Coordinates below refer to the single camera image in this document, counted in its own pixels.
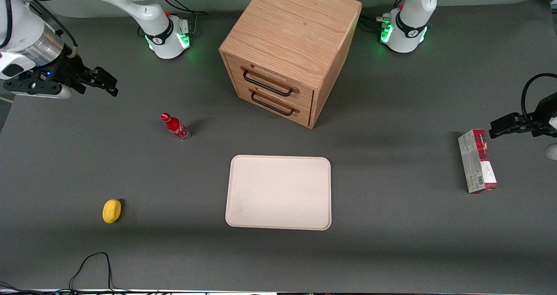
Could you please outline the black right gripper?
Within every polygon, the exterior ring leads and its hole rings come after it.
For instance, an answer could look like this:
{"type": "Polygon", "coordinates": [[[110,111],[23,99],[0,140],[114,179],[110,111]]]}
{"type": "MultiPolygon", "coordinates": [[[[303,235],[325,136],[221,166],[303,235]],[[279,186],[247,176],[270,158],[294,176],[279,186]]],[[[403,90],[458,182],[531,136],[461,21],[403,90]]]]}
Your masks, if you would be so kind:
{"type": "Polygon", "coordinates": [[[116,97],[117,79],[101,67],[89,69],[79,55],[69,58],[70,49],[64,47],[62,53],[52,62],[41,67],[42,94],[84,94],[86,88],[97,87],[116,97]]]}

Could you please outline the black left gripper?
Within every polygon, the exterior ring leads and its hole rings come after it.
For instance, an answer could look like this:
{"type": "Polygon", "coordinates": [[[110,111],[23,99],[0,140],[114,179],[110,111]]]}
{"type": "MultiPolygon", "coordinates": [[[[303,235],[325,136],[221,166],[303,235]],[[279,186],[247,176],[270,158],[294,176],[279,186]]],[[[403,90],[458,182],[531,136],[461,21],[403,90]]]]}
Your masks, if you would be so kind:
{"type": "Polygon", "coordinates": [[[556,137],[557,93],[553,93],[539,101],[535,111],[527,113],[527,94],[523,92],[520,99],[520,113],[513,112],[495,119],[490,123],[489,136],[492,140],[512,133],[523,133],[523,116],[526,119],[525,130],[533,137],[556,137]]]}

